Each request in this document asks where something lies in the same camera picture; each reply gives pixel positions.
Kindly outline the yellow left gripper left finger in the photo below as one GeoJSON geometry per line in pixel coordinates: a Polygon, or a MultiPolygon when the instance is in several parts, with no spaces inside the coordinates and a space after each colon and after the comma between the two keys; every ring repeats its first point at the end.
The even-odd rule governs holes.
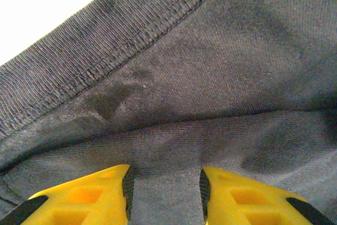
{"type": "Polygon", "coordinates": [[[11,224],[128,224],[134,170],[120,164],[40,191],[10,212],[11,224]]]}

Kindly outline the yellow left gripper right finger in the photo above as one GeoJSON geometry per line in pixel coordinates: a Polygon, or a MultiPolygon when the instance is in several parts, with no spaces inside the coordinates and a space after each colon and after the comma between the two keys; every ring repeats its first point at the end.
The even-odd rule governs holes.
{"type": "Polygon", "coordinates": [[[205,224],[332,224],[301,196],[216,167],[203,167],[205,224]]]}

